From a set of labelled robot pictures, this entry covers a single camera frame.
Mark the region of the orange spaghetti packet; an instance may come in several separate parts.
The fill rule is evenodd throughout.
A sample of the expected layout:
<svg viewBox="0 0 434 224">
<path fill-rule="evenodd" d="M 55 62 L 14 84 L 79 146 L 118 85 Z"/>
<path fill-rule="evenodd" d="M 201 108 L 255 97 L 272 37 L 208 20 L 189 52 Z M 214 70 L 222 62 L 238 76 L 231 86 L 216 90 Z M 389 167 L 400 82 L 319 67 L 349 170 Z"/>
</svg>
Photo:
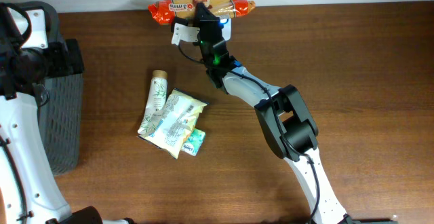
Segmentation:
<svg viewBox="0 0 434 224">
<path fill-rule="evenodd" d="M 175 17 L 192 19 L 198 3 L 223 19 L 242 17 L 256 8 L 256 3 L 248 0 L 163 0 L 152 3 L 148 10 L 156 22 L 167 25 Z"/>
</svg>

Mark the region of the white green cosmetic tube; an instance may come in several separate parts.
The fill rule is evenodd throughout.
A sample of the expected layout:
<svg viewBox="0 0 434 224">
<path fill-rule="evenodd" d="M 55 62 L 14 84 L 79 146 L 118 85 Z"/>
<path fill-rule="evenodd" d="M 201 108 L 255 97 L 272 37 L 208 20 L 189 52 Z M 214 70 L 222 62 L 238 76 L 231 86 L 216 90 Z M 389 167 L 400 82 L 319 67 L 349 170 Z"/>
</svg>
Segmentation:
<svg viewBox="0 0 434 224">
<path fill-rule="evenodd" d="M 154 130 L 159 123 L 159 119 L 155 115 L 163 108 L 167 99 L 167 72 L 162 70 L 154 70 L 149 88 L 144 116 L 139 126 L 138 133 L 146 134 Z"/>
</svg>

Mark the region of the yellow snack pouch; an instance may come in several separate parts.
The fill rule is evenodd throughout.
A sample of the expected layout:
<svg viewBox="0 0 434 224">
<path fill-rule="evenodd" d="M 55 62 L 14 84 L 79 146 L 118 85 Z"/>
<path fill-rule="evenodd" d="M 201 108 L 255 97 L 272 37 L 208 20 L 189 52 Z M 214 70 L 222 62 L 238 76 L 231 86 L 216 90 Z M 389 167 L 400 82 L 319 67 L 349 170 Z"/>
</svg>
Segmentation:
<svg viewBox="0 0 434 224">
<path fill-rule="evenodd" d="M 138 136 L 177 159 L 207 105 L 207 102 L 173 89 L 162 109 L 151 115 L 150 128 L 139 132 Z"/>
</svg>

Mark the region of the teal tissue pack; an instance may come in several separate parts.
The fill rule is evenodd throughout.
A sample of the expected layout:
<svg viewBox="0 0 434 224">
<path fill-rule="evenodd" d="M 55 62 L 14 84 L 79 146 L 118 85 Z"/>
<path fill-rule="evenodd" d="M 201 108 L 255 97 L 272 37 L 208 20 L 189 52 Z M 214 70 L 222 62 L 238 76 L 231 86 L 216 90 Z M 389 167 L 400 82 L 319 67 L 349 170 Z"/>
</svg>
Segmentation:
<svg viewBox="0 0 434 224">
<path fill-rule="evenodd" d="M 204 131 L 195 128 L 182 145 L 181 151 L 196 156 L 204 142 L 205 136 L 206 133 Z"/>
</svg>

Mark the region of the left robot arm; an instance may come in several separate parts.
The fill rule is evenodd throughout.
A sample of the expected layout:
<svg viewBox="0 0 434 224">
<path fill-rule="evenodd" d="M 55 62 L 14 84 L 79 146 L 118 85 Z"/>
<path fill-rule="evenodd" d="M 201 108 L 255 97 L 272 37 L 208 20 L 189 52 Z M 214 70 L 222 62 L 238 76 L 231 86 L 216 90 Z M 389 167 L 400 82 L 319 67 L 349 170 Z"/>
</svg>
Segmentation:
<svg viewBox="0 0 434 224">
<path fill-rule="evenodd" d="M 104 223 L 93 207 L 71 211 L 49 165 L 38 109 L 44 79 L 84 72 L 79 44 L 63 39 L 48 3 L 1 3 L 1 195 L 6 223 Z"/>
</svg>

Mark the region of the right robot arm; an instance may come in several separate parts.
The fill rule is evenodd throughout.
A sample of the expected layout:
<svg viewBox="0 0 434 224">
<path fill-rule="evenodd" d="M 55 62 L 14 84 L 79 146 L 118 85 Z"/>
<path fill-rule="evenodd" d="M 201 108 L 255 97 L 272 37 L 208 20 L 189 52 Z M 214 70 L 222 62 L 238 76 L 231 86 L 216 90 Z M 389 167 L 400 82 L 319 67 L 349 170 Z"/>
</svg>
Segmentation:
<svg viewBox="0 0 434 224">
<path fill-rule="evenodd" d="M 191 42 L 201 51 L 212 84 L 253 107 L 267 145 L 293 170 L 307 199 L 308 223 L 353 223 L 336 197 L 321 163 L 319 130 L 300 92 L 272 86 L 253 76 L 226 48 L 224 25 L 203 4 L 191 19 L 172 20 L 172 42 Z"/>
</svg>

